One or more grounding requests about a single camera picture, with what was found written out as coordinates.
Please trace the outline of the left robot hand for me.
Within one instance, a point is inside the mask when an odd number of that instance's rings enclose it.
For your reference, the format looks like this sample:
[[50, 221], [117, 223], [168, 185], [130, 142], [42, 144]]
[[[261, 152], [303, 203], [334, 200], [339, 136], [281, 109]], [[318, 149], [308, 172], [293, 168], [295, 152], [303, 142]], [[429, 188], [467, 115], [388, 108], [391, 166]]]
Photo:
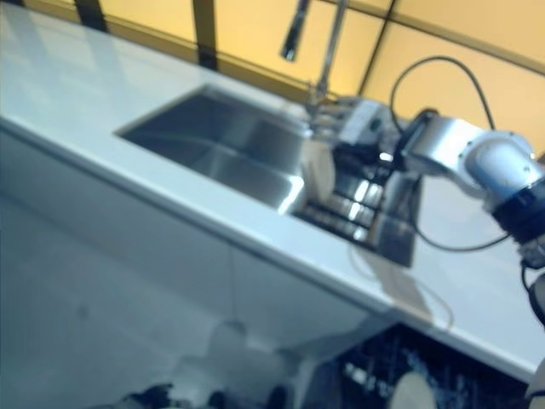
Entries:
[[140, 392], [134, 392], [123, 397], [125, 408], [175, 408], [177, 403], [171, 397], [172, 383], [160, 383]]

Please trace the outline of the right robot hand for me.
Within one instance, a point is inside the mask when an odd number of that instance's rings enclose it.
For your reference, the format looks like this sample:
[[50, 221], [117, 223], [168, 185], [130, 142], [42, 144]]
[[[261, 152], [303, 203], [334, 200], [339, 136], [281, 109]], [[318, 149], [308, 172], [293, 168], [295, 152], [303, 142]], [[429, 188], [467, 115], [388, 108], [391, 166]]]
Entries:
[[325, 143], [336, 162], [357, 167], [395, 168], [401, 137], [388, 106], [347, 97], [320, 104], [311, 116], [313, 138]]

